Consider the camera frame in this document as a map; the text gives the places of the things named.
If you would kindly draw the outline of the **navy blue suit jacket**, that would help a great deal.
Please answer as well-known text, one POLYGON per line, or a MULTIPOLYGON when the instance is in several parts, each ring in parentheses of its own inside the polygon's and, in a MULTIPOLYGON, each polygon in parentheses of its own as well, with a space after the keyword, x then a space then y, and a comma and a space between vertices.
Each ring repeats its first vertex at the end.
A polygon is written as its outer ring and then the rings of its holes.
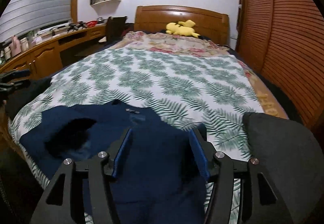
POLYGON ((205 181, 190 134, 114 100, 57 106, 21 144, 50 179, 32 223, 202 223, 205 181))

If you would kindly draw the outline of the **black folded garment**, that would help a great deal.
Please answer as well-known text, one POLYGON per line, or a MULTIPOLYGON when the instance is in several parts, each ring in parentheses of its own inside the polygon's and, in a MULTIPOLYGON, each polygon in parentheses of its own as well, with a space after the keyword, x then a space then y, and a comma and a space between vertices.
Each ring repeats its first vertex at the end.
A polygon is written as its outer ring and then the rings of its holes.
POLYGON ((32 102, 37 96, 43 93, 51 84, 51 77, 45 77, 39 80, 31 80, 27 88, 15 91, 7 99, 5 112, 7 116, 14 120, 17 113, 28 103, 32 102))

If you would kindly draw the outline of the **pink bottle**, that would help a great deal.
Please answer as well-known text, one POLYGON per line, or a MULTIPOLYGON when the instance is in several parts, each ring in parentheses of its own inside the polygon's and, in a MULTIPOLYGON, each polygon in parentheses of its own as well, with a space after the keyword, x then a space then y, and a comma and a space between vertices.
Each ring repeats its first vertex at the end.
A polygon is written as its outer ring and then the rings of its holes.
POLYGON ((21 53, 20 40, 16 37, 16 35, 14 35, 12 37, 12 42, 11 42, 11 55, 12 57, 15 57, 20 53, 21 53))

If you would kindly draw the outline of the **wooden desk cabinet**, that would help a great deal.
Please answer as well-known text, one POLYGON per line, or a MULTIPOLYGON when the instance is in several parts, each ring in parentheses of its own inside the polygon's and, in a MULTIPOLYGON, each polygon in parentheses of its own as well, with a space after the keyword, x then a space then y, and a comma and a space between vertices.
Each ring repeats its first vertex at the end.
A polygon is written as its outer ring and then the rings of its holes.
POLYGON ((11 70, 30 70, 30 78, 38 79, 54 74, 63 68, 60 53, 74 46, 101 38, 105 35, 104 24, 66 33, 42 42, 20 53, 1 66, 1 73, 11 70))

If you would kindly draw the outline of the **dark grey folded garment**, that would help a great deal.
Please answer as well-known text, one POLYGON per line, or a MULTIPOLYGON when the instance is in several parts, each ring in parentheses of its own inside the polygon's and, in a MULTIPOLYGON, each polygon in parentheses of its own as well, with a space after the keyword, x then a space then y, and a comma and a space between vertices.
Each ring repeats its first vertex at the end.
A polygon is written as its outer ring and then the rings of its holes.
POLYGON ((294 223, 323 223, 323 152, 302 124, 245 113, 252 156, 266 167, 294 223))

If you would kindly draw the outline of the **grey window blind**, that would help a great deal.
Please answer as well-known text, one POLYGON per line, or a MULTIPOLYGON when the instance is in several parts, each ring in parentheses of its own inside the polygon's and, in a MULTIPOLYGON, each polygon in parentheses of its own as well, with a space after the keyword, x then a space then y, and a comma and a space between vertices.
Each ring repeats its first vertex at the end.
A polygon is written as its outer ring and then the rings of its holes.
POLYGON ((11 0, 1 15, 1 41, 71 19, 71 0, 11 0))

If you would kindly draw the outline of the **red basket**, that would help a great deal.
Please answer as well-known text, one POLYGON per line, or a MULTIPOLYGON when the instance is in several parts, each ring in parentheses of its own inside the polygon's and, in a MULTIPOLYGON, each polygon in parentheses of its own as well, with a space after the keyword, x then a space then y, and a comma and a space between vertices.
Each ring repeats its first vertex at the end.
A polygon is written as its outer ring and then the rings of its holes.
POLYGON ((95 27, 97 25, 96 20, 86 22, 87 27, 95 27))

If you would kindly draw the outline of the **dark wooden chair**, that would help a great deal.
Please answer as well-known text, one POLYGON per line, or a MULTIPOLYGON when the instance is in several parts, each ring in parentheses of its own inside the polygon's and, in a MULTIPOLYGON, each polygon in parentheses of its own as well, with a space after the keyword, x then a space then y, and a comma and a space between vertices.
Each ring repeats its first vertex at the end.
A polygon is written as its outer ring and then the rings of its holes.
POLYGON ((119 16, 112 17, 110 16, 106 22, 106 43, 112 43, 115 40, 118 40, 124 29, 127 17, 119 16))

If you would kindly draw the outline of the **palm leaf print bedsheet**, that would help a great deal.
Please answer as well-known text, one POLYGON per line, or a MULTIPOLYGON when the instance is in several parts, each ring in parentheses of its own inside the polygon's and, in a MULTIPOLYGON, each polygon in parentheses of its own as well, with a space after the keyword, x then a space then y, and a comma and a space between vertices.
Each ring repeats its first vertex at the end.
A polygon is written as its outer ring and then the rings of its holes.
MULTIPOLYGON (((103 50, 54 75, 50 86, 8 121, 10 134, 45 189, 50 179, 21 137, 41 123, 46 110, 114 100, 150 108, 163 122, 188 133, 203 124, 216 150, 243 161, 250 157, 243 115, 262 112, 252 84, 232 55, 202 58, 130 48, 103 50)), ((212 186, 205 181, 204 212, 212 186)))

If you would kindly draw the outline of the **floral blanket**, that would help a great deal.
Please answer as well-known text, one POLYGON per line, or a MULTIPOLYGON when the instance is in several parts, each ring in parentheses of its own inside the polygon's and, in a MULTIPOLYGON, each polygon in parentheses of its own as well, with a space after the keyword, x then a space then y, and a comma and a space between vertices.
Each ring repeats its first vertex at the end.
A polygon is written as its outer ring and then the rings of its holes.
POLYGON ((161 32, 145 33, 143 31, 131 31, 120 42, 110 48, 130 48, 202 58, 229 55, 229 48, 214 44, 211 40, 169 35, 161 32))

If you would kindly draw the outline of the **wooden louvered wardrobe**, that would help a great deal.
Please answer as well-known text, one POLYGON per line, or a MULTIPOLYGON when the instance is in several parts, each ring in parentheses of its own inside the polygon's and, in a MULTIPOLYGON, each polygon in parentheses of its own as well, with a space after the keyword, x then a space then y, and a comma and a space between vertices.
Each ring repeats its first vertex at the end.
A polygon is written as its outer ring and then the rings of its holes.
POLYGON ((289 97, 306 127, 323 121, 323 16, 313 0, 242 0, 236 49, 289 97))

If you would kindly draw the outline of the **yellow plush toy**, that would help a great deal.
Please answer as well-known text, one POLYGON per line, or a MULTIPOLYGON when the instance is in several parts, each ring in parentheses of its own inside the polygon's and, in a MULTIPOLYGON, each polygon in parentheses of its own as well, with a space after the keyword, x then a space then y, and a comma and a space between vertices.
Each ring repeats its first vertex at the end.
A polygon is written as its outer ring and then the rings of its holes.
POLYGON ((166 33, 169 35, 189 36, 198 38, 200 35, 195 32, 195 22, 187 20, 178 23, 168 23, 166 25, 166 33))

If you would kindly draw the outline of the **wooden headboard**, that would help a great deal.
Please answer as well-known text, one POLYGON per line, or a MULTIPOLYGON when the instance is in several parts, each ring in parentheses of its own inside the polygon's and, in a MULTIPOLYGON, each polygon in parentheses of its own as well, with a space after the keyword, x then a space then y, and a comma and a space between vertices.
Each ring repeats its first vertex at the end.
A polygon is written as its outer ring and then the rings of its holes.
POLYGON ((195 31, 219 45, 229 44, 230 24, 227 14, 178 5, 138 6, 134 31, 159 32, 168 23, 191 20, 195 31))

